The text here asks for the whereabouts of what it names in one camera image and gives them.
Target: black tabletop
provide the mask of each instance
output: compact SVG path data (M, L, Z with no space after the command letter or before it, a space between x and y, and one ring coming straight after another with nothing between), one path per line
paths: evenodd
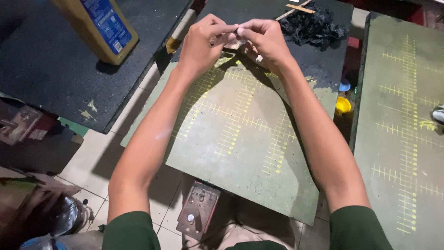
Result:
M353 14L352 5L334 0L314 1L334 13L333 22L335 24L343 25L347 29L350 27ZM275 19L291 10L285 6L288 3L291 2L287 0L225 0L222 4L217 0L208 0L196 22L209 13L224 20L227 24L241 24L254 18ZM315 89L329 87L332 91L338 92L347 49L346 39L337 44L335 48L329 47L323 52L309 44L299 46L287 42L287 46L304 75L316 79ZM178 59L179 53L176 53L173 60L178 61Z
M99 63L50 1L0 45L0 92L108 133L192 0L115 0L140 37L120 67ZM97 112L87 105L93 100ZM93 118L80 113L87 110Z

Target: yellow bottle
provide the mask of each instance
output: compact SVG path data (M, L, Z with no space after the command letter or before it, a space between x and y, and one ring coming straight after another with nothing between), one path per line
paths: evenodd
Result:
M139 37L114 0L52 0L103 62L119 65Z

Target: wooden stick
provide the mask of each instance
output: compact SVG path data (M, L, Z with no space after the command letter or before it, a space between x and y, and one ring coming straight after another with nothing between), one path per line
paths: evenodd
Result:
M312 0L307 0L307 1L305 1L304 3L302 3L302 4L299 5L299 6L306 6L306 5L307 5L309 2L311 2L311 1L312 1ZM282 16L276 18L276 21L279 21L280 19L282 19L282 18L288 16L289 14L291 14L291 13L293 13L293 12L295 12L295 9L292 9L292 10L288 11L287 13L285 13L284 15L282 15Z
M310 13L310 14L313 14L313 13L314 13L314 10L306 9L306 8L299 7L299 6L292 5L292 4L287 4L286 6L287 6L287 7L294 8L294 9L297 9L297 10L305 11L305 12Z

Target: bolt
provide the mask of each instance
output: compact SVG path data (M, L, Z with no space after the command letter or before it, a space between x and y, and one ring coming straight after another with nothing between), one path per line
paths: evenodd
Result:
M189 214L189 215L186 217L186 220L189 221L189 222L192 222L192 221L194 220L194 215L193 215L193 214Z

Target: person's left hand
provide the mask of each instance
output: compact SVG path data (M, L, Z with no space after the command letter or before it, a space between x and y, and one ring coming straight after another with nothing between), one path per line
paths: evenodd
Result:
M237 24L227 25L213 14L208 14L190 27L183 41L179 63L176 66L196 79L214 65L220 57L222 48L236 39L232 33L238 28ZM214 45L210 39L216 37Z

